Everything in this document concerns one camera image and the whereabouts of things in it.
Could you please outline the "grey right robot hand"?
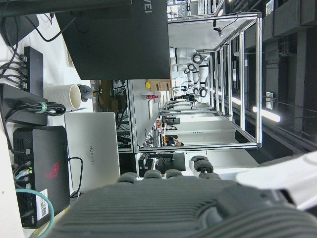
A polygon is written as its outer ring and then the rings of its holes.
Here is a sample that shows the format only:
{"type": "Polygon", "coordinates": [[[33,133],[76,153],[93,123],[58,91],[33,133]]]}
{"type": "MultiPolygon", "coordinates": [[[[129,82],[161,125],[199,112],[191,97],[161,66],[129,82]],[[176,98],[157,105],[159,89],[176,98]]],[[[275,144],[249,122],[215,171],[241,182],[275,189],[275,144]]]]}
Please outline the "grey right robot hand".
{"type": "Polygon", "coordinates": [[[265,162],[219,175],[205,156],[142,180],[123,174],[84,194],[53,226],[51,238],[314,238],[317,154],[265,162]]]}

